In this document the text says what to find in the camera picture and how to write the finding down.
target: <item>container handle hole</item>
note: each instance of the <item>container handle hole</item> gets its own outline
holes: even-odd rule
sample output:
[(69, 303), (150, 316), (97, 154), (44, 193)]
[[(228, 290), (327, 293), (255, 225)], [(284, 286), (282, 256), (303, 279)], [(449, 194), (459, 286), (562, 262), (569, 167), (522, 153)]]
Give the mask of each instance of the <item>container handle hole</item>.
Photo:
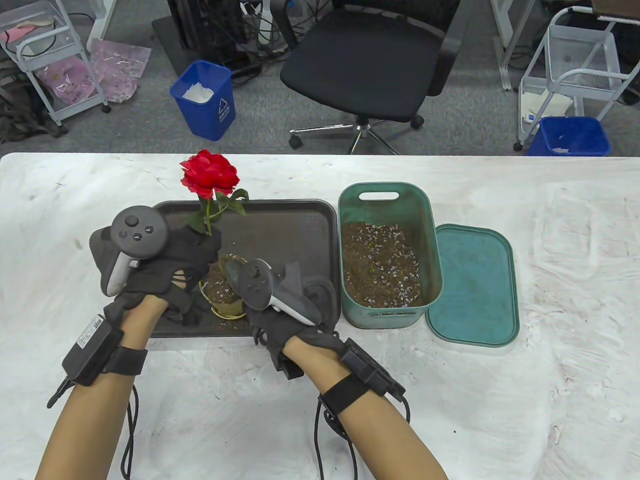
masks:
[(371, 200), (396, 200), (399, 196), (400, 194), (395, 191), (366, 191), (360, 193), (358, 198), (365, 202), (370, 202)]

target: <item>forearm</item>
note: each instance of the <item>forearm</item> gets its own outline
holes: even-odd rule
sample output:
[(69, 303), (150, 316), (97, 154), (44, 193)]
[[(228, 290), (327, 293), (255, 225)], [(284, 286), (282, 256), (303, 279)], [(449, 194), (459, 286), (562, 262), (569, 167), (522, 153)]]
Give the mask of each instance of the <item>forearm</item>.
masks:
[[(296, 337), (283, 353), (303, 369), (321, 394), (351, 373), (335, 352)], [(386, 398), (368, 391), (339, 419), (377, 480), (446, 480), (440, 464)]]
[[(122, 323), (121, 345), (142, 350), (167, 303), (147, 296)], [(115, 453), (134, 377), (101, 374), (74, 387), (45, 450), (36, 480), (103, 480)]]

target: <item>controller button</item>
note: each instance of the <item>controller button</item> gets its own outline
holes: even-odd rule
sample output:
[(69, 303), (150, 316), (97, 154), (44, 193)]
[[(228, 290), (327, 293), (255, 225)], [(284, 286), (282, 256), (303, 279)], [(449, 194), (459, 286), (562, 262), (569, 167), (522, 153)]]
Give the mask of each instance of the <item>controller button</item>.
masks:
[(126, 223), (128, 227), (135, 227), (138, 222), (138, 217), (136, 217), (135, 215), (127, 215), (124, 219), (124, 223)]

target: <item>teal lid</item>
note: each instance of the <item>teal lid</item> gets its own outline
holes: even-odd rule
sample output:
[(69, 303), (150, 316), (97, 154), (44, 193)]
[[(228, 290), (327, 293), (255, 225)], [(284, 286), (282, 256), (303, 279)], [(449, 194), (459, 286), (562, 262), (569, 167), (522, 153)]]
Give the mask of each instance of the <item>teal lid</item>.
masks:
[(518, 295), (511, 245), (493, 230), (440, 225), (436, 238), (444, 286), (427, 312), (443, 340), (502, 347), (518, 336)]

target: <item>plastic bag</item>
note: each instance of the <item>plastic bag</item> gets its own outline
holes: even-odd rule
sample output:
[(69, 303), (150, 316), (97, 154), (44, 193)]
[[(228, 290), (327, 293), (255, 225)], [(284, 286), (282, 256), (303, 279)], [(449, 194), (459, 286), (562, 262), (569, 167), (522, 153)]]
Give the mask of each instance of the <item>plastic bag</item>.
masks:
[(51, 63), (36, 75), (67, 105), (86, 100), (95, 91), (89, 70), (77, 56)]
[(122, 103), (133, 97), (138, 87), (138, 81), (135, 78), (127, 77), (124, 72), (109, 63), (92, 60), (92, 67), (98, 75), (98, 82), (102, 85), (104, 96), (108, 101)]
[(149, 61), (151, 49), (95, 38), (91, 45), (91, 54), (92, 59), (97, 58), (116, 67), (127, 77), (140, 78)]

